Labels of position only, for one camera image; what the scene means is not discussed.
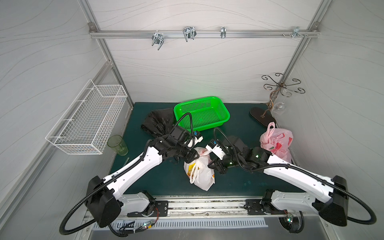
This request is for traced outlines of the black plastic bag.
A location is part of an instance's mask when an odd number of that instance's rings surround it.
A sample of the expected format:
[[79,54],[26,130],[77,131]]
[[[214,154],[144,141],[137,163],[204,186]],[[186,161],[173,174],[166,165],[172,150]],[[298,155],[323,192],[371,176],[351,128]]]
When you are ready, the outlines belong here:
[[172,108],[151,111],[141,125],[141,129],[153,138],[169,134],[176,122]]

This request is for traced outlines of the white printed plastic bag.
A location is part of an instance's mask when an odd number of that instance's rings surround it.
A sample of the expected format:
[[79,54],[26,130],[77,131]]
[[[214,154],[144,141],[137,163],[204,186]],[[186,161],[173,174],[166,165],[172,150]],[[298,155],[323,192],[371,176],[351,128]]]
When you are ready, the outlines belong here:
[[206,148],[196,147],[199,158],[191,163],[184,163],[184,170],[190,184],[194,184],[204,191],[208,191],[215,183],[215,172],[208,167],[211,163],[210,152]]

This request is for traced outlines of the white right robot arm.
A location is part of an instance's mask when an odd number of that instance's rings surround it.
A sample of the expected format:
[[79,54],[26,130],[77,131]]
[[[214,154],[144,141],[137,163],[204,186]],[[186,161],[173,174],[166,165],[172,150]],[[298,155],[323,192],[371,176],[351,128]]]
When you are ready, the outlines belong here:
[[[268,150],[260,147],[249,148],[234,136],[223,142],[211,140],[206,148],[209,153],[214,154],[209,168],[220,174],[239,166],[246,172],[262,172],[302,190],[300,193],[267,190],[259,203],[259,209],[265,214],[282,214],[287,210],[315,213],[339,227],[345,227],[349,221],[361,225],[373,225],[377,221],[374,211],[348,192],[347,181],[340,176],[329,178],[314,174],[288,163]],[[370,218],[360,220],[350,217],[349,200],[361,205]]]

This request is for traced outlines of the pink plastic bag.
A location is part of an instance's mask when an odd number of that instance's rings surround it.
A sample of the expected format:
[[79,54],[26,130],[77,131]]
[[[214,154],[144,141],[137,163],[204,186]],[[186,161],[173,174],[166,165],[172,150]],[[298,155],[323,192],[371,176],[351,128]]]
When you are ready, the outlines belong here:
[[261,148],[277,155],[288,163],[292,163],[292,155],[289,150],[293,142],[293,133],[286,129],[276,128],[274,122],[270,122],[267,131],[260,137]]

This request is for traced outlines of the green plastic basket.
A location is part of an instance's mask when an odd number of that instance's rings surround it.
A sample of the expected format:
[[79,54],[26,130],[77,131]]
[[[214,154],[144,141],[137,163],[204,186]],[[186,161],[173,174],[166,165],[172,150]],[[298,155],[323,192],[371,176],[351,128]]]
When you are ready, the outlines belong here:
[[231,117],[223,101],[218,97],[191,100],[174,107],[177,121],[186,113],[192,115],[193,129],[199,132],[222,126]]

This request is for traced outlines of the bronze curled hook stand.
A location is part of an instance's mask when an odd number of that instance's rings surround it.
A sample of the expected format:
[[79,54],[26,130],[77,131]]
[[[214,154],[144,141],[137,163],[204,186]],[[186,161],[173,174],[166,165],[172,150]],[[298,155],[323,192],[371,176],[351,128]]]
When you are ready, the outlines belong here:
[[249,113],[250,116],[253,117],[258,123],[260,123],[264,127],[268,127],[269,123],[274,122],[276,119],[272,115],[272,110],[275,108],[275,100],[278,96],[282,95],[283,97],[290,98],[294,94],[305,94],[306,90],[299,87],[302,83],[299,79],[292,79],[292,83],[286,84],[283,80],[275,81],[270,75],[262,75],[262,80],[264,81],[272,81],[273,83],[264,84],[264,89],[271,91],[269,95],[269,101],[266,103],[267,108],[264,110],[260,107],[251,108]]

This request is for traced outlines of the green translucent cup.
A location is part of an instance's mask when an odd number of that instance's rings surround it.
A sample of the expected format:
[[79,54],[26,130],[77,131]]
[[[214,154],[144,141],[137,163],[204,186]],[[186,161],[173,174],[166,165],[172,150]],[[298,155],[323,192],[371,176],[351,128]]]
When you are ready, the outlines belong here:
[[119,156],[125,156],[129,152],[123,137],[120,135],[111,136],[107,141],[107,145]]

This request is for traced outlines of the clear glass on stand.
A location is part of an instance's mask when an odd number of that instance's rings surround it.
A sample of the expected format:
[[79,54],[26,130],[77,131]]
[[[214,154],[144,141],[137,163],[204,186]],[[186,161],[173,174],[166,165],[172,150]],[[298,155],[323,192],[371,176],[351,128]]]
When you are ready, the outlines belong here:
[[278,102],[274,104],[274,108],[272,110],[273,113],[281,116],[286,110],[286,104],[285,102]]

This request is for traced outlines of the metal clamp hook left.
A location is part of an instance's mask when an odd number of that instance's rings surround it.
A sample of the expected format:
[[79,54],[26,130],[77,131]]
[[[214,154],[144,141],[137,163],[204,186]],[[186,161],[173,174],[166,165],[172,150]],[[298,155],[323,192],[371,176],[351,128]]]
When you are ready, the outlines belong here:
[[159,51],[164,44],[164,36],[161,33],[155,32],[152,35],[152,46],[158,45],[157,50]]

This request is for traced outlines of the metal clamp hook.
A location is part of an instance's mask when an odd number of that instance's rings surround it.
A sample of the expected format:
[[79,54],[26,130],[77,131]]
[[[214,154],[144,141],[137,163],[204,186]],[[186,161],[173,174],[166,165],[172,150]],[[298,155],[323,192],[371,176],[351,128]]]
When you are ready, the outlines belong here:
[[158,45],[157,50],[159,51],[164,44],[164,36],[161,33],[155,32],[152,35],[152,46]]
[[186,27],[183,29],[183,35],[186,40],[186,42],[189,41],[189,39],[194,40],[197,33],[195,27]]

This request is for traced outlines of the metal clamp hook middle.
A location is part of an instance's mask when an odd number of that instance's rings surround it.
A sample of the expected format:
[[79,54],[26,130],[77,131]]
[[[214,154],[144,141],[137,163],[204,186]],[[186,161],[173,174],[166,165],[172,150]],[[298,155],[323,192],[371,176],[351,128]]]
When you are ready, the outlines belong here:
[[189,39],[194,40],[197,33],[195,27],[186,27],[183,29],[183,35],[186,40],[186,42],[189,41]]

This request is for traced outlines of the small metal hook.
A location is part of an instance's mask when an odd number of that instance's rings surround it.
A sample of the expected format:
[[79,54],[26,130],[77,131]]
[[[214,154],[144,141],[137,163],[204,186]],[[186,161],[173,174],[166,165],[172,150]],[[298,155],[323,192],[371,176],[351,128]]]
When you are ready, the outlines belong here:
[[227,33],[226,27],[221,27],[221,39],[226,38],[226,33]]

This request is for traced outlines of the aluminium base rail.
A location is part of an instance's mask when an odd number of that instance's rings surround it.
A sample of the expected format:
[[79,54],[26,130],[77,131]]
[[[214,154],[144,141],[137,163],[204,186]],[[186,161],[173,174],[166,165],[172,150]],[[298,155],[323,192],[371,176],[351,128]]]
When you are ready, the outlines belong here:
[[232,217],[284,215],[284,210],[273,207],[262,196],[154,196],[155,203],[149,213],[144,210],[144,201],[139,200],[139,208],[134,209],[135,197],[140,194],[123,195],[123,203],[118,215],[112,214],[112,220],[122,218],[186,218],[186,217]]

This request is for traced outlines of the aluminium crossbar rail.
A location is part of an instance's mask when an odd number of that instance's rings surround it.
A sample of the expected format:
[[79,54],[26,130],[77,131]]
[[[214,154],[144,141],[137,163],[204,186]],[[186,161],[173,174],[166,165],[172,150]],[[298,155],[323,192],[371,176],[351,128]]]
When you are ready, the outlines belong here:
[[[292,30],[229,30],[226,29],[225,39],[260,39],[260,38],[284,38],[282,34],[290,34]],[[308,38],[317,38],[321,32],[300,30],[302,34],[308,34]],[[158,30],[158,31],[98,31],[90,33],[93,39],[150,39],[155,33],[161,33],[164,39],[183,39],[182,30]],[[196,39],[221,39],[221,30],[196,30]]]

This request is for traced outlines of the metal bracket right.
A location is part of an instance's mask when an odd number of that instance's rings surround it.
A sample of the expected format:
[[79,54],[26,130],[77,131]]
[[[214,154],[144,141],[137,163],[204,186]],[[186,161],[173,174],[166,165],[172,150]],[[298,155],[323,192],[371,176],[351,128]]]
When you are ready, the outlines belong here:
[[296,27],[292,30],[292,32],[290,34],[282,34],[282,36],[284,38],[291,38],[291,39],[295,39],[295,38],[307,38],[309,35],[308,34],[302,34],[301,31],[300,31],[300,28],[299,27]]

